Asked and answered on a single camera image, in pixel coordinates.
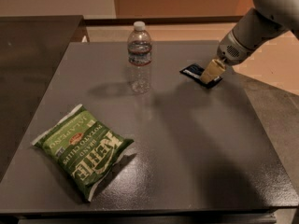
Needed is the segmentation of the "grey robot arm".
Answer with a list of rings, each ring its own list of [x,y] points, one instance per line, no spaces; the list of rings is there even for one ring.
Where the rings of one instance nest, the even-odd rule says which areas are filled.
[[[299,38],[299,0],[253,0],[252,7],[222,39],[200,76],[205,85],[227,66],[243,63],[262,44],[288,31]]]

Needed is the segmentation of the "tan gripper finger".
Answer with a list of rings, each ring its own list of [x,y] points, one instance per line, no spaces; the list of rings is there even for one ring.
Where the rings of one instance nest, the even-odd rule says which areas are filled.
[[[225,64],[221,60],[212,59],[200,76],[200,80],[203,83],[208,84],[210,81],[214,80],[216,77],[219,77],[222,73],[224,73],[225,70]]]

